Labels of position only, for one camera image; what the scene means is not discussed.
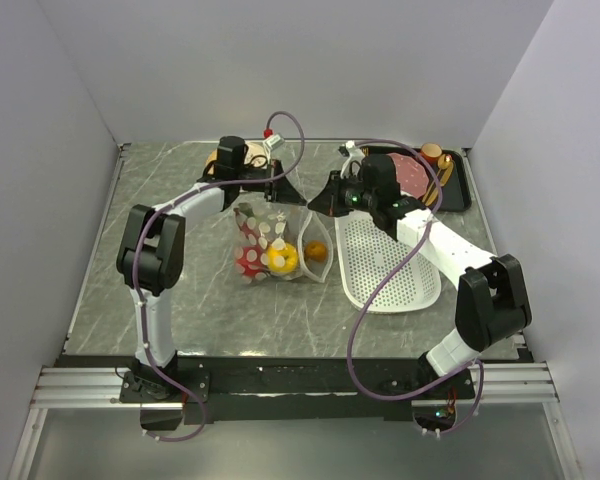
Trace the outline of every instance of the black tray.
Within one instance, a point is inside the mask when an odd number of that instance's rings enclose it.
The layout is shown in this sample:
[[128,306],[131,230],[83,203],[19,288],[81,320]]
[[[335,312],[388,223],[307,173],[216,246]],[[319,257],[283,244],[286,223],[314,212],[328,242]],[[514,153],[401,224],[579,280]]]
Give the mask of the black tray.
[[[400,155],[413,158],[413,155],[403,148],[369,145],[364,146],[363,151],[364,149],[367,149],[369,154],[399,153]],[[443,153],[451,155],[455,165],[451,177],[449,177],[449,181],[442,187],[442,205],[440,205],[440,211],[464,212],[471,206],[471,194],[469,193],[469,184],[467,183],[467,172],[464,169],[464,162],[462,161],[462,157],[456,152],[443,150]],[[433,170],[437,172],[438,167],[434,165]],[[429,177],[429,181],[431,181],[431,175],[429,175],[428,172],[427,176]]]

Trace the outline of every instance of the white wall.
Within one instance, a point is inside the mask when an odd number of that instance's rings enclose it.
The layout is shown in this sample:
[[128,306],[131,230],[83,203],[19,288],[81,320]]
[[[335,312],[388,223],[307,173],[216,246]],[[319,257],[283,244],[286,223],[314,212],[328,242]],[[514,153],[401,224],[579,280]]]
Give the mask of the white wall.
[[471,154],[500,251],[522,261],[587,479],[600,479],[600,0],[556,0]]
[[260,135],[284,108],[312,137],[466,147],[551,0],[40,3],[118,142]]
[[0,478],[67,333],[115,156],[40,6],[0,0]]

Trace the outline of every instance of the gray marble surface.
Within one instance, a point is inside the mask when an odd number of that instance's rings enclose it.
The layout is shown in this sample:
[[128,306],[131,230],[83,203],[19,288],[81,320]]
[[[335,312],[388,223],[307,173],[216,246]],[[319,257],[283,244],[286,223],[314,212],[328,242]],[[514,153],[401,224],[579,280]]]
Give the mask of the gray marble surface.
[[[327,172],[339,168],[339,143],[308,143],[291,182],[313,198]],[[126,154],[66,351],[84,355],[130,355],[136,347],[134,308],[115,259],[129,208],[154,205],[190,188],[200,177],[215,144],[133,144]],[[289,165],[298,148],[288,143],[276,156]],[[245,201],[260,201],[248,194]],[[477,202],[462,214],[439,218],[458,234],[490,250]],[[333,221],[323,218],[333,235]],[[268,355],[342,357],[357,310],[342,289],[337,255],[327,282],[266,279],[244,285],[233,265],[235,223],[228,211],[191,228],[185,267],[173,291],[172,330],[177,348],[189,355]],[[418,357],[438,343],[454,323],[455,290],[442,279],[437,302],[418,312],[368,315],[356,343],[356,356]],[[483,354],[514,359],[512,340]]]

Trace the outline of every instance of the white basket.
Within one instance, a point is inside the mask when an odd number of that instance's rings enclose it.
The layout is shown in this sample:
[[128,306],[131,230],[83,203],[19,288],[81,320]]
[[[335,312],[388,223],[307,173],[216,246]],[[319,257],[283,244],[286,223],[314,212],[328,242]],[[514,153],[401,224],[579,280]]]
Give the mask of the white basket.
[[[373,224],[368,213],[335,219],[340,275],[347,298],[360,309],[384,277],[411,251]],[[400,313],[431,306],[440,296],[440,273],[418,254],[380,291],[369,312]]]

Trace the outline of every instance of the plastic bag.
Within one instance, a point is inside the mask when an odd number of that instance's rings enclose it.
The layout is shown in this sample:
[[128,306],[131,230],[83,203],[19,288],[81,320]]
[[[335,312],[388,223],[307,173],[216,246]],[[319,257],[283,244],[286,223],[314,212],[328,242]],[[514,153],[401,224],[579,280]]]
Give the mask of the plastic bag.
[[333,242],[305,207],[243,202],[234,209],[236,270],[245,283],[306,276],[323,283],[333,265]]

